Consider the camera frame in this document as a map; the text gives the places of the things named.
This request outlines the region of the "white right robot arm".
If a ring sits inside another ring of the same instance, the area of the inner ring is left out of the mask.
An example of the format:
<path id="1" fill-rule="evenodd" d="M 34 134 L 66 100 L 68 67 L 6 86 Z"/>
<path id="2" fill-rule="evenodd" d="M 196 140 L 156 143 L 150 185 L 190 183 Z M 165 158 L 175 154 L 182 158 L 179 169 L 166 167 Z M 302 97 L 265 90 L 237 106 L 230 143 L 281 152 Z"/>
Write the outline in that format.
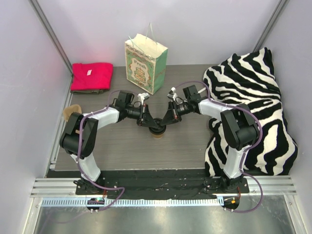
<path id="1" fill-rule="evenodd" d="M 176 88 L 173 87 L 168 92 L 168 110 L 160 126 L 178 123 L 182 121 L 182 115 L 189 113 L 198 113 L 221 121 L 229 149 L 218 188 L 227 193 L 236 191 L 243 180 L 245 156 L 249 148 L 262 137 L 259 121 L 247 105 L 228 105 L 209 96 L 203 97 L 194 85 L 184 88 L 183 93 L 185 98 L 178 102 Z"/>

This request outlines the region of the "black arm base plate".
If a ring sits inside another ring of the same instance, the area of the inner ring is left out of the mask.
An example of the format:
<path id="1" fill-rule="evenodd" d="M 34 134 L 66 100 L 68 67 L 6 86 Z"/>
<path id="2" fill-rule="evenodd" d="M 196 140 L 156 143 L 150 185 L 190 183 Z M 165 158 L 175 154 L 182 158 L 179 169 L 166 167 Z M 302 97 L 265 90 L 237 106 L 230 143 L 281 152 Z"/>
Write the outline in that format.
<path id="1" fill-rule="evenodd" d="M 247 180 L 236 191 L 225 192 L 218 188 L 220 177 L 208 177 L 204 169 L 180 170 L 121 170 L 102 171 L 106 190 L 75 180 L 77 195 L 99 195 L 115 199 L 168 200 L 211 199 L 218 194 L 247 194 Z"/>

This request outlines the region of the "brown paper coffee cup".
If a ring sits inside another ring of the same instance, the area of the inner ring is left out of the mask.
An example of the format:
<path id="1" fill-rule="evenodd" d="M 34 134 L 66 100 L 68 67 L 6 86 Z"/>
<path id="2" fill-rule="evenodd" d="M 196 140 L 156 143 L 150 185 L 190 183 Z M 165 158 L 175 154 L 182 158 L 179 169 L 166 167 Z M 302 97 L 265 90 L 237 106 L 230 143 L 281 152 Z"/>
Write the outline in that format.
<path id="1" fill-rule="evenodd" d="M 151 131 L 152 137 L 155 139 L 161 139 L 164 133 L 165 133 L 164 131 L 161 131 L 161 132 Z"/>

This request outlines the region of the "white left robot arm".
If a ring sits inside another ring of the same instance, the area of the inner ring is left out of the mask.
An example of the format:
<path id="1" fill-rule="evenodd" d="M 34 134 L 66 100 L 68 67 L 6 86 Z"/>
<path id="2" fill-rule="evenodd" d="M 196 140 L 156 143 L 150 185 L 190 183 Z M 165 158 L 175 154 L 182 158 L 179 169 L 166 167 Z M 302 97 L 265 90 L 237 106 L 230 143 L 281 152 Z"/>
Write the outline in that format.
<path id="1" fill-rule="evenodd" d="M 93 156 L 97 131 L 125 118 L 134 119 L 141 127 L 158 128 L 145 103 L 150 95 L 137 94 L 138 107 L 132 103 L 134 97 L 134 93 L 119 91 L 118 97 L 103 109 L 88 114 L 73 112 L 66 123 L 60 147 L 75 160 L 81 172 L 81 182 L 87 183 L 87 189 L 92 194 L 100 194 L 104 189 L 103 176 Z"/>

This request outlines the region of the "black plastic cup lid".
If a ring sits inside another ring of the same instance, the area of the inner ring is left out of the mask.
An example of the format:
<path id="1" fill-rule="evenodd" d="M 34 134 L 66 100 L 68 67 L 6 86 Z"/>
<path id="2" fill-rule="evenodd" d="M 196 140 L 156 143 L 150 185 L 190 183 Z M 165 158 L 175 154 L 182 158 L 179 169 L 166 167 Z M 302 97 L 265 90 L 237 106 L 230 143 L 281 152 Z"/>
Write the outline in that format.
<path id="1" fill-rule="evenodd" d="M 154 121 L 156 122 L 157 127 L 149 127 L 150 133 L 156 136 L 164 134 L 166 131 L 166 125 L 164 126 L 161 125 L 162 119 L 154 118 Z"/>

